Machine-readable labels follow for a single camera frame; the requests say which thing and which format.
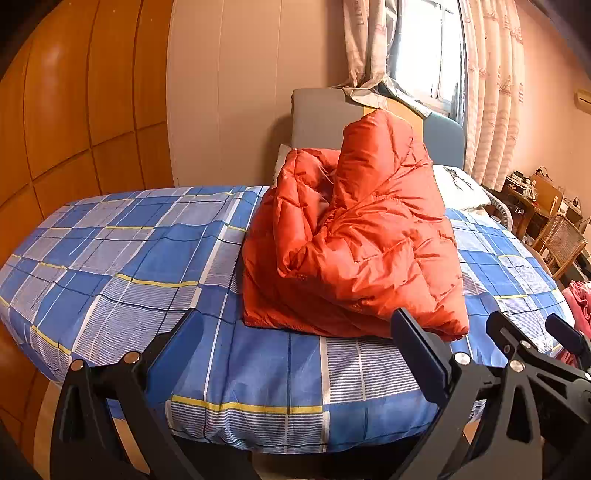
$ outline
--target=orange down jacket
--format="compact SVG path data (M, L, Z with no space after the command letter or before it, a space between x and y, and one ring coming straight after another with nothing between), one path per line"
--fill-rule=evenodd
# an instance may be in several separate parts
M406 307L445 339L467 333L450 221L423 142L376 110L341 152L292 150L243 245L244 322L335 337L391 337Z

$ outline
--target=white pillow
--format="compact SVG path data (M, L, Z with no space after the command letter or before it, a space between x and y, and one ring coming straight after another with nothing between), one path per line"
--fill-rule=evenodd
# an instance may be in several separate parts
M468 210L490 204L484 189L457 167L434 165L435 181L447 208Z
M291 147L289 145L281 144L279 146L279 154L277 155L277 163L275 163L275 173L273 174L273 186L277 187L277 177L279 176L279 172L281 171L281 167L285 163L285 158L287 154L291 151Z

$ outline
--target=blue plaid bed sheet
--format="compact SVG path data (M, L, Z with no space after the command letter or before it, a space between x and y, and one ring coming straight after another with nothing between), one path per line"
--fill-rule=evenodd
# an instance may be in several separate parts
M437 408L390 341L242 323L240 248L266 189L183 187L65 205L0 270L0 317L60 382L73 359L117 362L196 307L203 338L165 406L173 433L194 440L309 453L423 431ZM485 327L502 310L540 351L555 351L544 319L554 312L574 320L554 281L490 217L447 216L470 319L470 333L450 349L503 366Z

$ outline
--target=black mount bracket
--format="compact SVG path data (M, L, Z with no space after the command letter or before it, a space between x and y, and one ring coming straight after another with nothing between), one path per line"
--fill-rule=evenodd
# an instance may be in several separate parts
M547 330L576 356L578 369L539 353L505 315L492 313L486 331L508 361L498 368L479 365L463 352L452 353L405 309L394 312L391 323L394 343L425 398L439 406L429 429L402 464L392 467L391 480L498 480L501 475L566 480L589 472L591 343L582 334L559 317L548 317ZM75 359L54 422L52 479L78 479L83 470L89 480L259 480L248 452L229 446L191 442L201 453L189 460L181 448L187 441L174 437L163 421L163 405L202 334L203 319L191 309L143 353L131 351L118 363L101 367ZM109 399L121 404L149 475L131 465ZM486 400L479 427L472 444L457 456L477 400Z

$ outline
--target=gray headboard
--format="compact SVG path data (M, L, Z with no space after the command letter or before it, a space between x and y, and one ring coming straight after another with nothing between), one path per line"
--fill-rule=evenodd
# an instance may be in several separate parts
M333 148L340 150L343 128L366 115L367 107L353 102L338 88L302 88L292 96L293 148ZM433 163L463 168L464 130L446 116L433 112L425 120L405 105L388 101L392 113L423 130L423 141Z

